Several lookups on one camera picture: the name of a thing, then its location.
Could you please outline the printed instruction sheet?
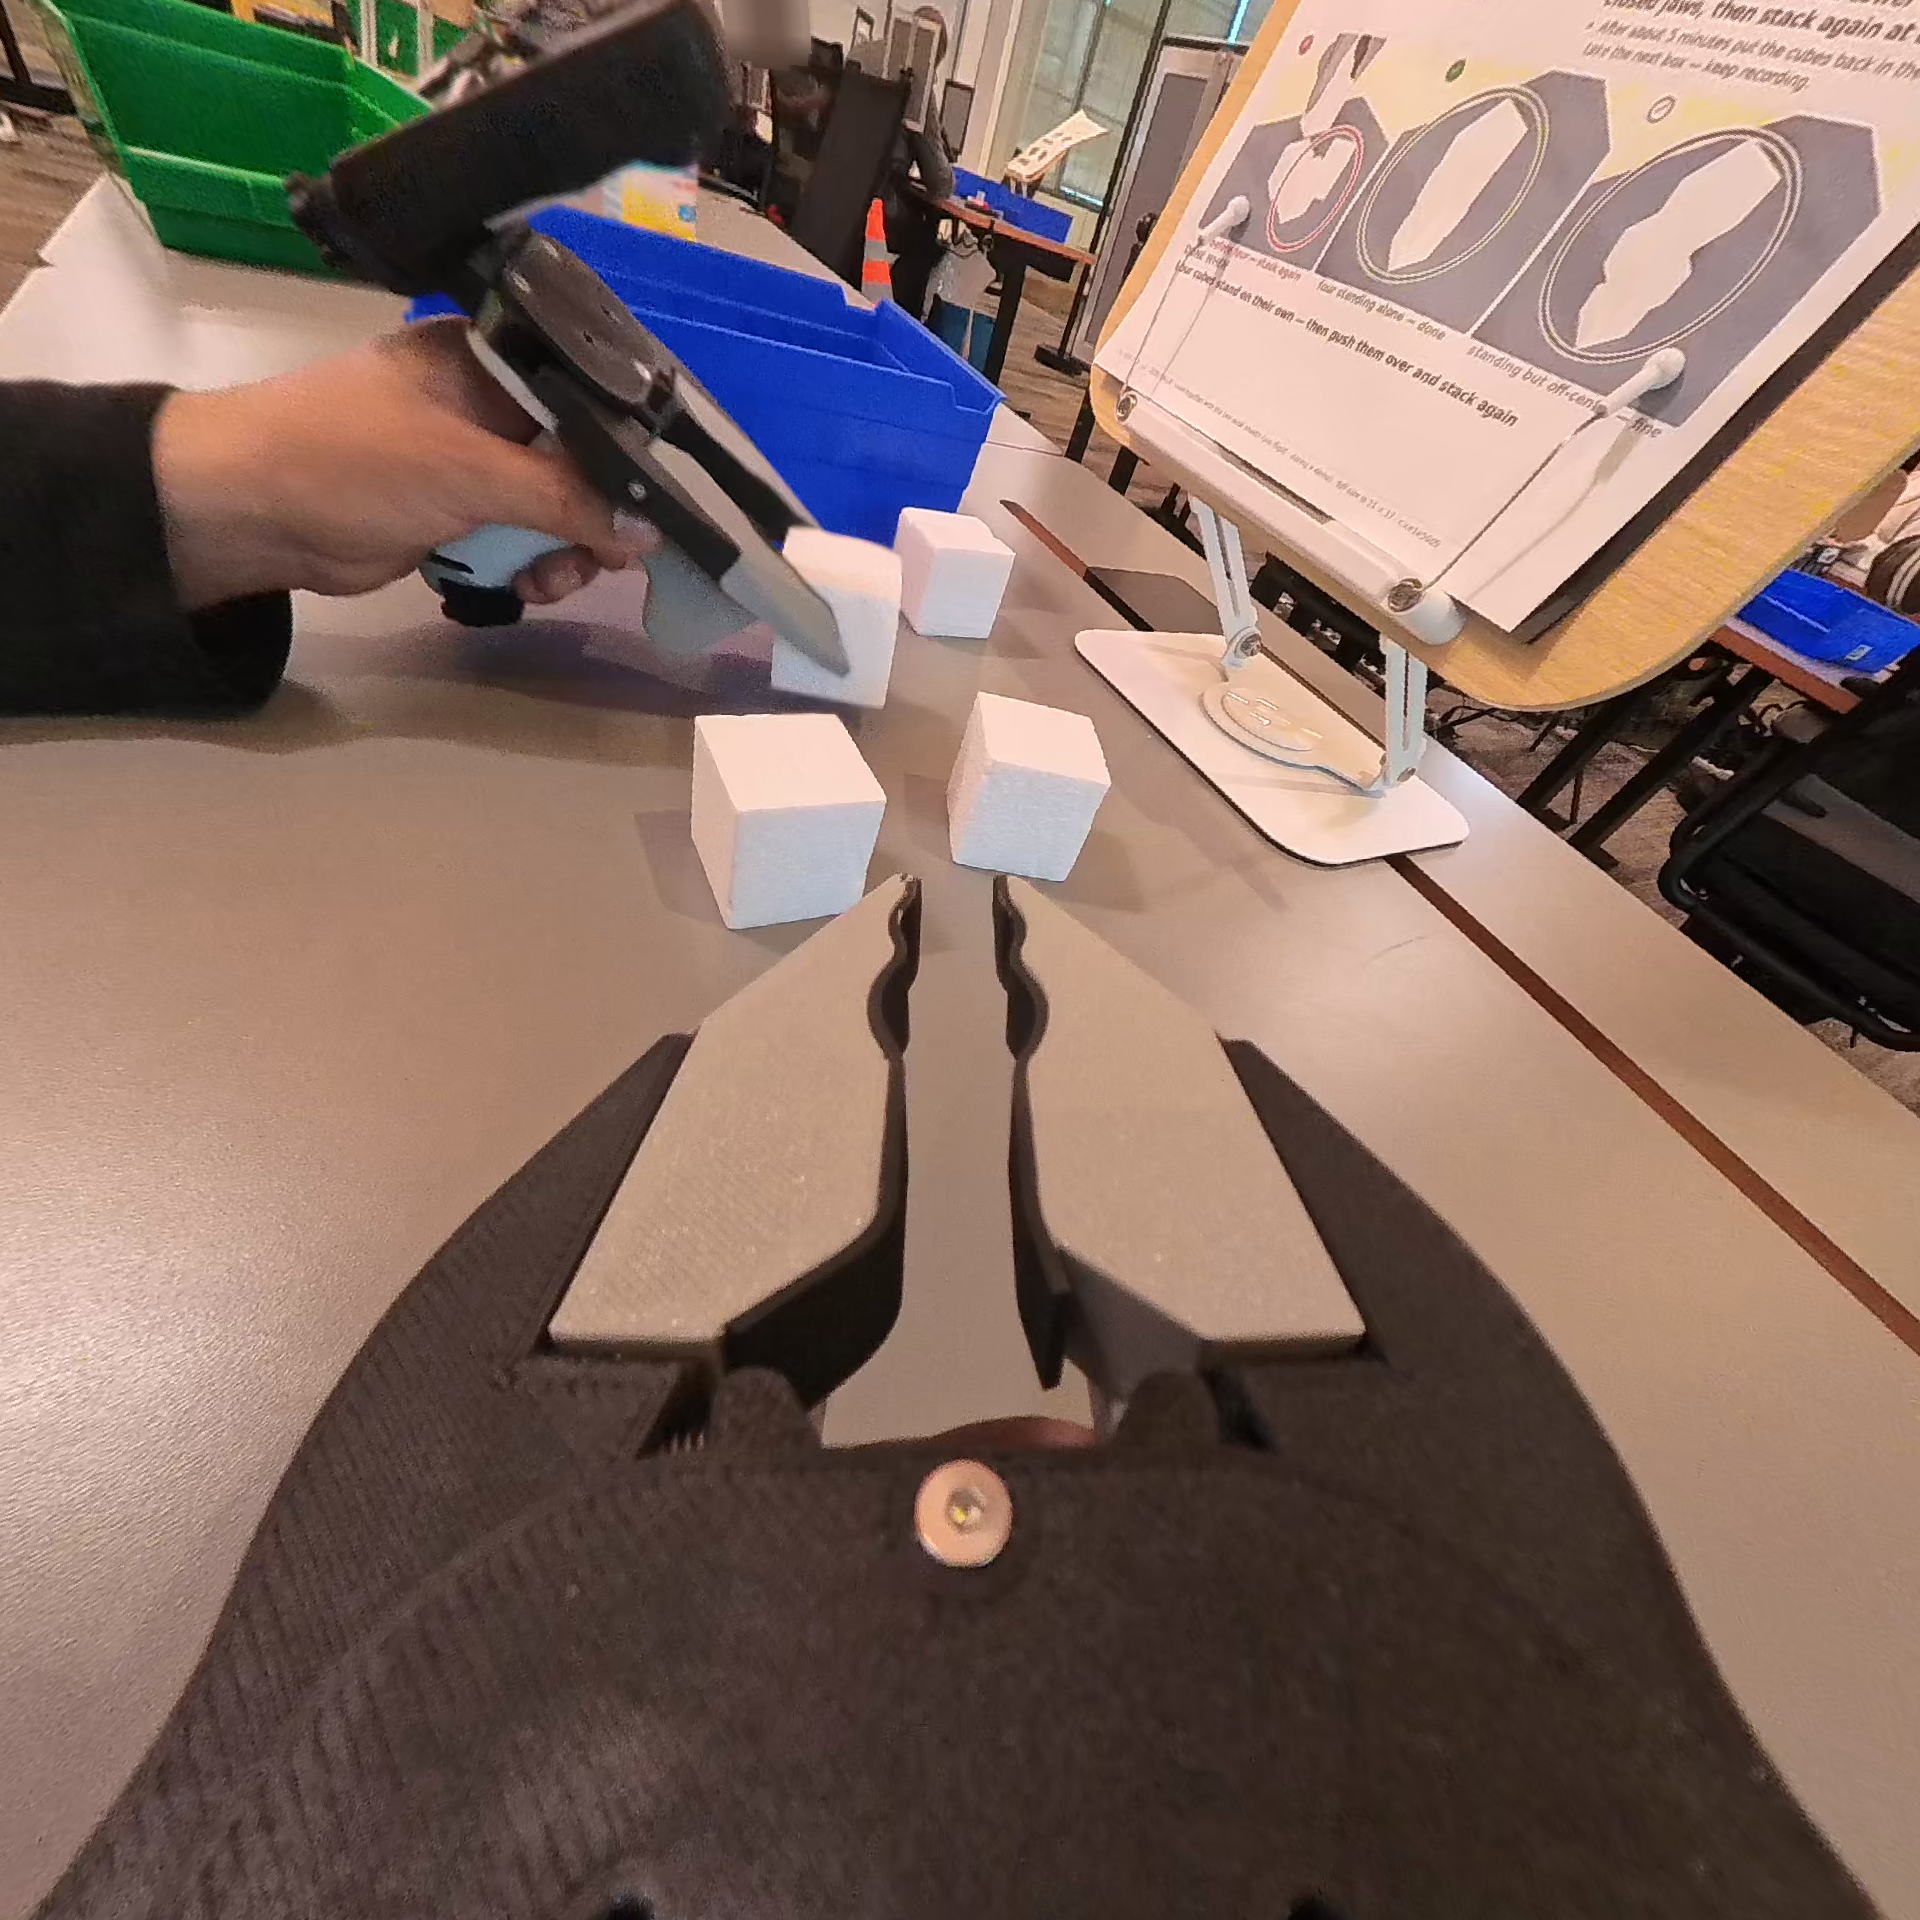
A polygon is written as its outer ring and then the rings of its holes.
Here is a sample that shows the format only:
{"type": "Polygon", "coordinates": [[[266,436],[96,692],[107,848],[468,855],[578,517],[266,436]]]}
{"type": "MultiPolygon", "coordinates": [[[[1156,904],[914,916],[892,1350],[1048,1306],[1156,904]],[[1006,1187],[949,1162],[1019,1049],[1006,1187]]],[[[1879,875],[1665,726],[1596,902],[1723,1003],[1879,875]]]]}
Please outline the printed instruction sheet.
{"type": "Polygon", "coordinates": [[[1097,373],[1533,635],[1917,230],[1917,2],[1299,2],[1097,373]]]}

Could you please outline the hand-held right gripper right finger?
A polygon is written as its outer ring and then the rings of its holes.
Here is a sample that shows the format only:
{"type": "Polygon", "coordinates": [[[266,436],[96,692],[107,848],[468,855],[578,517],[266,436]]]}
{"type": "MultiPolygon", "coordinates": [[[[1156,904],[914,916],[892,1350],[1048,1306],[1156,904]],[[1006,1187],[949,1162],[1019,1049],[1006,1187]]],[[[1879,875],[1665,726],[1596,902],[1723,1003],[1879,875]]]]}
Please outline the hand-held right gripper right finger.
{"type": "Polygon", "coordinates": [[[993,889],[1017,1301],[1043,1384],[1334,1358],[1357,1306],[1222,1034],[1033,880],[993,889]]]}

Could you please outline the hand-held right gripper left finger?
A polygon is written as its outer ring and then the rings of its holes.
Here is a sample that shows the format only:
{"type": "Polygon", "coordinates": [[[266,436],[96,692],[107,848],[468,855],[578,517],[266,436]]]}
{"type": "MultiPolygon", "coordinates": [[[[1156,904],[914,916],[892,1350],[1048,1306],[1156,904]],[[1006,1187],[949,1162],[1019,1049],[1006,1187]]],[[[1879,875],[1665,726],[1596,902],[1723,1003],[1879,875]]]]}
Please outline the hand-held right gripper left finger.
{"type": "Polygon", "coordinates": [[[573,1358],[780,1373],[824,1405],[905,1289],[920,880],[892,875],[685,1042],[548,1319],[573,1358]]]}

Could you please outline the small blue bin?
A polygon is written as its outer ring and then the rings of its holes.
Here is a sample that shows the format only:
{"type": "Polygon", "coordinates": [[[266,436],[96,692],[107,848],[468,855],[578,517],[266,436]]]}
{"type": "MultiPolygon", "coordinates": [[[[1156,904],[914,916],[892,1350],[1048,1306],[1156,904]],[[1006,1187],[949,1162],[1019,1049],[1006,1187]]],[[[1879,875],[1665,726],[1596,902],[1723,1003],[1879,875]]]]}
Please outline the small blue bin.
{"type": "Polygon", "coordinates": [[[1029,234],[1043,234],[1052,245],[1069,245],[1071,212],[1048,206],[1043,200],[1029,200],[1026,193],[953,167],[953,200],[976,201],[993,212],[993,220],[1021,227],[1029,234]]]}
{"type": "Polygon", "coordinates": [[[1779,570],[1736,616],[1776,647],[1856,677],[1879,677],[1917,651],[1907,614],[1803,569],[1779,570]]]}

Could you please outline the disinfecting wipes canister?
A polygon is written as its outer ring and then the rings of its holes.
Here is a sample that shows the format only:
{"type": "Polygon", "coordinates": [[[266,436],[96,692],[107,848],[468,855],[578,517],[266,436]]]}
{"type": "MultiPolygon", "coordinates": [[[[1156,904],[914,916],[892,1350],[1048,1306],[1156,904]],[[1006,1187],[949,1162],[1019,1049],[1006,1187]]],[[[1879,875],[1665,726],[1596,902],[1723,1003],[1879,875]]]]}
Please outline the disinfecting wipes canister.
{"type": "Polygon", "coordinates": [[[699,230],[699,167],[697,163],[628,163],[611,169],[602,187],[602,212],[631,227],[673,238],[699,230]]]}

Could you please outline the green plastic bin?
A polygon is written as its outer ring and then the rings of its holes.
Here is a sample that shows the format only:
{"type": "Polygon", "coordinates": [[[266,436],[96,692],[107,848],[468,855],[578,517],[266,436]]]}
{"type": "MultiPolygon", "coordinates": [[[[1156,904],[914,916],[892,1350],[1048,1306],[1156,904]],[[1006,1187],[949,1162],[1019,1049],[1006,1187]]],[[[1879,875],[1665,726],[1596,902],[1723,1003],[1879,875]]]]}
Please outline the green plastic bin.
{"type": "Polygon", "coordinates": [[[35,16],[88,139],[174,251],[328,276],[285,178],[429,112],[343,44],[200,2],[35,2],[35,16]]]}

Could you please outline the person's left hand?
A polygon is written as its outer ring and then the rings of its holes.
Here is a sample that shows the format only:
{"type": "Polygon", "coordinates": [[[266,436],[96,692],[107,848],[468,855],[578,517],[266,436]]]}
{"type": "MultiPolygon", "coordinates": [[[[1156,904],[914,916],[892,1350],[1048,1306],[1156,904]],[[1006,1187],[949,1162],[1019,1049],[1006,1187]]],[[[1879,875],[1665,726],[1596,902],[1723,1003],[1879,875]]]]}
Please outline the person's left hand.
{"type": "Polygon", "coordinates": [[[252,385],[178,391],[155,424],[155,487],[181,607],[367,594],[491,523],[561,542],[512,577],[526,604],[661,548],[537,435],[456,319],[252,385]]]}

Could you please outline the black office chair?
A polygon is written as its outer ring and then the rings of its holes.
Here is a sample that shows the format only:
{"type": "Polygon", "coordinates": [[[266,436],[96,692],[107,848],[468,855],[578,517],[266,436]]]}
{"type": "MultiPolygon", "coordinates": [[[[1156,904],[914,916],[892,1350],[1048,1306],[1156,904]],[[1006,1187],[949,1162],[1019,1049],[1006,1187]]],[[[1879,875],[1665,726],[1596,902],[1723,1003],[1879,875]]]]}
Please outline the black office chair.
{"type": "Polygon", "coordinates": [[[1658,873],[1684,935],[1801,1024],[1917,1050],[1917,683],[1784,714],[1658,873]]]}

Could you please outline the large blue plastic bin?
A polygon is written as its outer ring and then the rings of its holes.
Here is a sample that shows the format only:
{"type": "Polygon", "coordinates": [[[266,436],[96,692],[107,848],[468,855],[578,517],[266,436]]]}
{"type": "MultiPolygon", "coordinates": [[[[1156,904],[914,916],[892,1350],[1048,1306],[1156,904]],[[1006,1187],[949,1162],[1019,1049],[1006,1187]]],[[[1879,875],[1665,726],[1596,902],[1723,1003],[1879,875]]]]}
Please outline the large blue plastic bin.
{"type": "Polygon", "coordinates": [[[568,206],[537,227],[631,307],[682,362],[678,385],[699,381],[829,532],[895,542],[905,509],[964,506],[998,391],[898,302],[568,206]]]}

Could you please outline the white hard foam cube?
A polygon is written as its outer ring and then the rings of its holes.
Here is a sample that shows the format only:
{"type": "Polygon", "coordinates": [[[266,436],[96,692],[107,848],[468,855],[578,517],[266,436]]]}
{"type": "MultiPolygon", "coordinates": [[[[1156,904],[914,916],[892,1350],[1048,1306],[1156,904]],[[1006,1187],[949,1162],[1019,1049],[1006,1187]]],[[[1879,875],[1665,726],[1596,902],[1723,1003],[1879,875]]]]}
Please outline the white hard foam cube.
{"type": "Polygon", "coordinates": [[[900,621],[900,557],[888,545],[821,525],[797,525],[783,557],[832,611],[850,667],[832,673],[777,635],[770,688],[841,707],[882,707],[900,621]]]}
{"type": "Polygon", "coordinates": [[[933,640],[988,640],[1017,555],[983,519],[907,506],[898,517],[900,616],[933,640]]]}
{"type": "Polygon", "coordinates": [[[699,714],[688,832],[723,924],[825,922],[867,893],[886,789],[836,714],[699,714]]]}
{"type": "Polygon", "coordinates": [[[976,692],[947,780],[949,858],[1066,880],[1108,789],[1108,757],[1087,714],[976,692]]]}

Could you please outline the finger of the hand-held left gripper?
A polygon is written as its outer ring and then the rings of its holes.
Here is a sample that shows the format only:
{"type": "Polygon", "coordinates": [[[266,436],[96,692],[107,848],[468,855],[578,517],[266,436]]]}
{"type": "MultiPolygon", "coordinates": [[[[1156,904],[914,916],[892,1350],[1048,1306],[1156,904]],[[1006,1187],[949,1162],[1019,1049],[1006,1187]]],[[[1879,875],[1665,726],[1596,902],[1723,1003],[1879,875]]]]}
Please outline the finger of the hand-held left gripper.
{"type": "Polygon", "coordinates": [[[661,536],[640,607],[653,651],[697,657],[764,624],[832,677],[850,670],[829,599],[783,555],[783,540],[812,529],[812,517],[774,468],[759,454],[720,451],[702,462],[682,448],[646,448],[640,487],[640,517],[661,536]]]}

